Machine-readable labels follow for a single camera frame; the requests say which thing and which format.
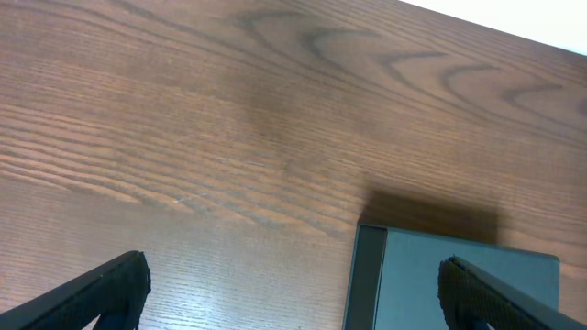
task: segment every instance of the wood grain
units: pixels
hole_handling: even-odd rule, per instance
[[[389,0],[5,0],[0,44],[0,310],[143,249],[145,328],[339,328],[386,191],[587,322],[580,55]]]

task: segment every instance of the black strip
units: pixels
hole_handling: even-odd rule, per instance
[[[343,330],[368,330],[375,326],[386,238],[385,228],[367,225],[357,228]]]

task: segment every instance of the brown wood tabletop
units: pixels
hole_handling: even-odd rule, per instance
[[[130,249],[144,329],[339,329],[369,221],[556,255],[587,58],[392,0],[0,1],[0,312]]]

